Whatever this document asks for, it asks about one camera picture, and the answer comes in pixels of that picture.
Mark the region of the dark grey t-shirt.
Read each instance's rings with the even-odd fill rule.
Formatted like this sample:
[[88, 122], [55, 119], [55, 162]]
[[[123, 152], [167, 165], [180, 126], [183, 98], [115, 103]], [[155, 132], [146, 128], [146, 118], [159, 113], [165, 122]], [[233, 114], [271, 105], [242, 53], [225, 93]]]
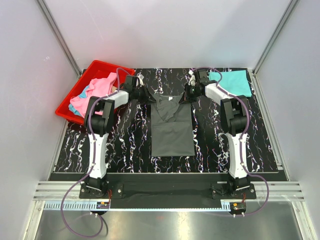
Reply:
[[192, 109], [189, 103], [180, 104], [182, 96], [152, 95], [155, 100], [150, 105], [153, 158], [195, 155]]

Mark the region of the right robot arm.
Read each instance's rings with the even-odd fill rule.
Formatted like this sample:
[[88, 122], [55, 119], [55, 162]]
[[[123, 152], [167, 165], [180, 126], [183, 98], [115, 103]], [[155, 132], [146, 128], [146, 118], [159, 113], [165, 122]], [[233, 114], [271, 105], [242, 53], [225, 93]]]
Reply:
[[239, 198], [250, 188], [250, 176], [247, 168], [247, 132], [250, 125], [248, 99], [244, 95], [235, 95], [224, 89], [220, 82], [223, 79], [210, 80], [209, 73], [202, 68], [195, 68], [188, 72], [188, 82], [180, 104], [194, 103], [200, 96], [205, 96], [220, 106], [220, 124], [227, 136], [229, 144], [228, 180], [220, 190], [214, 188], [220, 196], [229, 195]]

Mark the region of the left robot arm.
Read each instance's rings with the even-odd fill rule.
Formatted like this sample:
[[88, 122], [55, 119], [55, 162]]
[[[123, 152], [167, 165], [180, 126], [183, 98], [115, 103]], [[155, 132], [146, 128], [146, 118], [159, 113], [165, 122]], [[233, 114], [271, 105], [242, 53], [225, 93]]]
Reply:
[[143, 82], [143, 75], [127, 75], [115, 92], [89, 98], [84, 126], [89, 139], [89, 168], [82, 180], [81, 192], [103, 198], [111, 193], [107, 182], [106, 148], [109, 133], [114, 125], [115, 109], [137, 100], [142, 104], [154, 99]]

